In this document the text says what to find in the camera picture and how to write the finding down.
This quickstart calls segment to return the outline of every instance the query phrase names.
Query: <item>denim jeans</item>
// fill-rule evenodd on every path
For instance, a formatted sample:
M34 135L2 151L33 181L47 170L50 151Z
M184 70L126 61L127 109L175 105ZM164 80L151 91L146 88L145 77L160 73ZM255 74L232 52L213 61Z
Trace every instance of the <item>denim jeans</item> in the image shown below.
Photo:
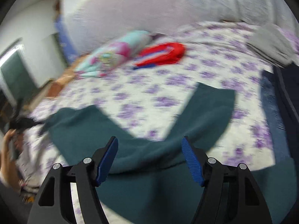
M276 102L273 74L263 71L261 80L261 101L266 114L267 123L272 137L276 163L290 157L286 139L286 130Z

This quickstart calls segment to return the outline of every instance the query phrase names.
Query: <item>red cloth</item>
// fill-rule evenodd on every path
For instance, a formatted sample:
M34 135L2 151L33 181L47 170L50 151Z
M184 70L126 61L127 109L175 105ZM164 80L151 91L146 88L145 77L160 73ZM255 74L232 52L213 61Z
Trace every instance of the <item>red cloth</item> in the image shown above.
M149 64L155 64L156 66L159 66L159 65L177 63L185 53L185 46L180 43L161 44L154 47L145 48L143 51L140 52L139 56L147 56L149 54L153 54L161 51L166 51L167 54L162 54L155 58L150 58L143 62L139 62L135 65L146 66Z

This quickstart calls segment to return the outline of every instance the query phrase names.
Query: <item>white bedsheet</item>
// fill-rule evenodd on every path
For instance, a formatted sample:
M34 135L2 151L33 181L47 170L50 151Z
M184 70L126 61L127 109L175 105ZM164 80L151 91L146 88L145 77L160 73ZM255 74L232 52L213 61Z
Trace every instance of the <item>white bedsheet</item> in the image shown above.
M250 170L275 163L271 136L260 102L261 70L270 65L244 46L258 26L245 23L204 22L184 26L156 43L177 41L187 47L179 64L131 70L130 61L105 78L88 78L70 83L58 99L43 100L32 116L44 119L63 107L97 105L103 113L135 137L165 138L192 93L195 83L237 92L235 110L226 132L207 154L223 164L246 163ZM26 132L33 162L38 160L41 182L56 162L67 165L47 137L37 138L40 127ZM78 223L83 223L76 189L72 188ZM107 207L110 223L125 223Z

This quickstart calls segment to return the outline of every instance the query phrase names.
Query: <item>blue rubber grip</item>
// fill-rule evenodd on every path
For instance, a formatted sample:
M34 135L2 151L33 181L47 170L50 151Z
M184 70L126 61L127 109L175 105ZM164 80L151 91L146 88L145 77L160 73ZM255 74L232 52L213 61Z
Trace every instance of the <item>blue rubber grip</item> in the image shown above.
M107 149L102 161L98 165L98 174L96 177L96 182L100 185L101 183L105 182L116 153L118 151L118 140L115 138L109 148Z
M192 178L195 182L199 183L200 186L204 185L204 177L202 175L202 166L197 160L188 140L184 137L182 140L182 152L186 159L187 165L191 172Z

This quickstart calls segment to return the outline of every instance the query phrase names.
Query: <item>gray cloth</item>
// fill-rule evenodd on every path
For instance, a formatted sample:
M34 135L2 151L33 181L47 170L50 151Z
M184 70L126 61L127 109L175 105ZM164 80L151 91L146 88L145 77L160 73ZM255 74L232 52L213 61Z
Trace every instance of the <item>gray cloth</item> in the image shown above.
M272 65L282 68L292 62L298 65L290 42L273 24L262 26L246 44L254 53Z

